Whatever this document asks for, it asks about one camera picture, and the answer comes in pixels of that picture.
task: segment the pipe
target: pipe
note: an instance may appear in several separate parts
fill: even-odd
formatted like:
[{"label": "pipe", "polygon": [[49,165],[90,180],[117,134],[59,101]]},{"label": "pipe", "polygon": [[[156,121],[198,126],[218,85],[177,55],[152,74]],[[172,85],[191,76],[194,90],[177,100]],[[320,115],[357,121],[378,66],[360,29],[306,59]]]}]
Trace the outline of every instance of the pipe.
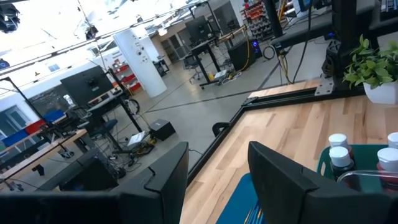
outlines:
[{"label": "pipe", "polygon": [[275,38],[281,37],[284,33],[282,32],[282,27],[280,26],[274,1],[263,0],[263,2],[264,5],[266,6],[267,15],[269,18],[269,22],[271,23],[271,29],[272,32],[274,33]]}]

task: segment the ceiling light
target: ceiling light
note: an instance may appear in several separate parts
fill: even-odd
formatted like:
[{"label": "ceiling light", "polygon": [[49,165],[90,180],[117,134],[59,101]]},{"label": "ceiling light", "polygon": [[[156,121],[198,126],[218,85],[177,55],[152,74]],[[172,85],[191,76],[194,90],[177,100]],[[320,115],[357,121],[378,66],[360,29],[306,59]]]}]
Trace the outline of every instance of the ceiling light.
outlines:
[{"label": "ceiling light", "polygon": [[159,35],[166,35],[166,33],[167,33],[167,29],[163,29],[163,28],[161,28],[161,29],[159,29],[158,30],[158,32],[159,32]]}]

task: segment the white wall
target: white wall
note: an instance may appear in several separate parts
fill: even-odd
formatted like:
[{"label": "white wall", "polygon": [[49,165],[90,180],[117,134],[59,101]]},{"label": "white wall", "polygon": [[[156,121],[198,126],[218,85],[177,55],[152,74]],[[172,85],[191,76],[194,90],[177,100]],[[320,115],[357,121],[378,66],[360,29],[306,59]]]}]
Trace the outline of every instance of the white wall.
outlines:
[{"label": "white wall", "polygon": [[172,61],[169,59],[169,56],[167,55],[166,51],[164,50],[160,36],[156,35],[151,38],[152,43],[154,44],[156,50],[158,51],[159,54],[164,55],[164,61],[166,62],[167,65],[171,65]]},{"label": "white wall", "polygon": [[231,2],[232,8],[234,9],[234,13],[236,18],[238,19],[239,26],[243,26],[243,19],[241,15],[241,10],[243,10],[243,1],[242,0],[229,0]]}]

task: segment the ceiling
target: ceiling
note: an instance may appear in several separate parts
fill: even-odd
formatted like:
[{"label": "ceiling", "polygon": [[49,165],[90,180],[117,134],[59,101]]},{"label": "ceiling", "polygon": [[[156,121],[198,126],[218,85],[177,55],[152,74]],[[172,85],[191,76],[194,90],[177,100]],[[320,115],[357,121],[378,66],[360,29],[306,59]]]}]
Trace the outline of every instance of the ceiling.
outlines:
[{"label": "ceiling", "polygon": [[20,2],[20,1],[25,1],[25,0],[0,0],[0,4],[9,4],[9,3]]}]

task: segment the blue screen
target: blue screen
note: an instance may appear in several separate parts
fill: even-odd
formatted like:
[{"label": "blue screen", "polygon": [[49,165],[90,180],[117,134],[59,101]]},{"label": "blue screen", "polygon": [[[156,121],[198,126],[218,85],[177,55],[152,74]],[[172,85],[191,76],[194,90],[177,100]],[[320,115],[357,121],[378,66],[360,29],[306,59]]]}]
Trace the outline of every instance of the blue screen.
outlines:
[{"label": "blue screen", "polygon": [[303,3],[304,3],[304,6],[305,7],[308,7],[309,5],[310,5],[310,1],[311,0],[302,0],[303,1]]}]

